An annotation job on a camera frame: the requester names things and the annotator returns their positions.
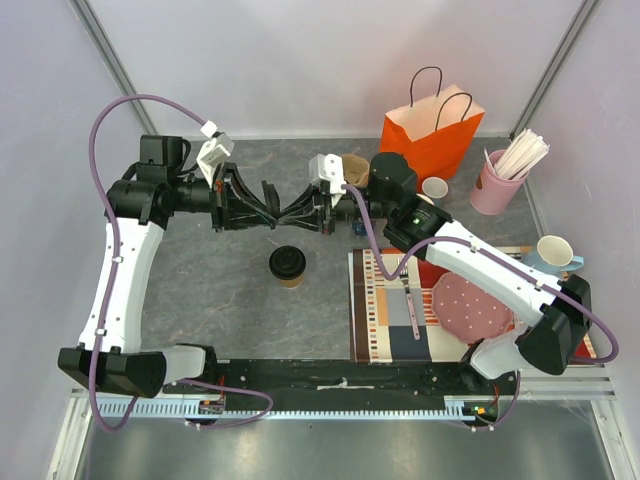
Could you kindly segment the black plastic coffee lid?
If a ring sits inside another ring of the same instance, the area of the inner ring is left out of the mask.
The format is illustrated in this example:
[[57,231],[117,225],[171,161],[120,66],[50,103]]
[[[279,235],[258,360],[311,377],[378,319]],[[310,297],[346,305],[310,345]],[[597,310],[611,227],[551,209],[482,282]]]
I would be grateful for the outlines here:
[[269,269],[279,280],[293,280],[306,270],[306,257],[299,248],[284,245],[271,253]]

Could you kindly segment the single brown paper cup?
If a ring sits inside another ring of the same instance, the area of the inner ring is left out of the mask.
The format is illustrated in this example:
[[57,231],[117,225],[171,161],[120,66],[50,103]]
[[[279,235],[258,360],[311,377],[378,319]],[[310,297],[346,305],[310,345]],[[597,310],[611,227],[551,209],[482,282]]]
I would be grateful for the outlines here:
[[296,287],[298,287],[304,280],[304,274],[301,273],[295,277],[292,278],[279,278],[278,281],[280,282],[280,284],[282,286],[284,286],[287,289],[294,289]]

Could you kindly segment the orange paper bag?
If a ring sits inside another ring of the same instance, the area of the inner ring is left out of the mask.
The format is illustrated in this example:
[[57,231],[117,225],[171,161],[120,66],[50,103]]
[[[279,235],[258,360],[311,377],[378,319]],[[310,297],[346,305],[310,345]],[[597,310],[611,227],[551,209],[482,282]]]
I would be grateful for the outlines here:
[[417,175],[417,186],[430,177],[452,178],[460,167],[485,109],[452,84],[385,114],[380,151],[402,155]]

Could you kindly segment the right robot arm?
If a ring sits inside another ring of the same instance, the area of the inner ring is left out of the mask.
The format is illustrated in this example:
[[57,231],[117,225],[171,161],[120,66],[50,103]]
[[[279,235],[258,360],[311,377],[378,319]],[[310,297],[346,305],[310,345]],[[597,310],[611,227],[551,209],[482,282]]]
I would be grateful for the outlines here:
[[386,220],[384,236],[404,254],[400,268],[411,258],[445,268],[498,300],[522,323],[473,344],[469,362],[457,371],[465,391],[481,393],[494,378],[526,367],[563,374],[598,320],[590,309],[589,283],[577,275],[562,280],[541,272],[482,241],[417,194],[416,172],[403,156],[381,153],[367,166],[368,183],[359,188],[346,181],[341,157],[314,157],[309,163],[309,187],[277,213],[277,223],[332,231],[340,201],[349,200],[361,215],[371,250],[379,257],[370,219],[373,208],[379,206]]

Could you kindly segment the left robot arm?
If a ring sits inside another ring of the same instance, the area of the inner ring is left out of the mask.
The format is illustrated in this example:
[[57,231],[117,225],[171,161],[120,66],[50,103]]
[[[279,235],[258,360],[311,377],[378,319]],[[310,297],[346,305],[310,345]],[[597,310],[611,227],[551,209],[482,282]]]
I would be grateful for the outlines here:
[[182,137],[144,135],[138,161],[110,188],[99,190],[107,217],[100,279],[76,346],[58,355],[59,368],[91,397],[154,398],[167,385],[198,393],[222,386],[211,346],[182,343],[149,351],[141,347],[151,267],[175,213],[208,213],[216,230],[275,223],[245,190],[235,164],[217,166],[211,181],[197,179],[184,167],[190,151]]

